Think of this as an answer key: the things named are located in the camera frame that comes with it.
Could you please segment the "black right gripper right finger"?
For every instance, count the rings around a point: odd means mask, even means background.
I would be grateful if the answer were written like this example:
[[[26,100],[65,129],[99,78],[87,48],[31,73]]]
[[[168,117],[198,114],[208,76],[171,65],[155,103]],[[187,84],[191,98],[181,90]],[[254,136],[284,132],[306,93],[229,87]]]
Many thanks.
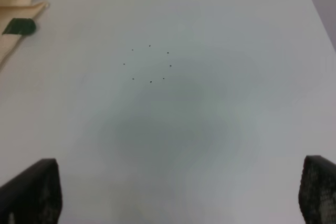
[[[298,202],[305,223],[335,223],[335,163],[320,155],[305,157]]]

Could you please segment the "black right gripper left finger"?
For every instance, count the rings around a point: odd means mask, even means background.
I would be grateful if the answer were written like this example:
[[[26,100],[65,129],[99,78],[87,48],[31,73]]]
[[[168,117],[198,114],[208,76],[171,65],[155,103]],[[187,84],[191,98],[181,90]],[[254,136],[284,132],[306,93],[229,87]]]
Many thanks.
[[[41,159],[1,186],[1,223],[58,223],[62,191],[56,159]]]

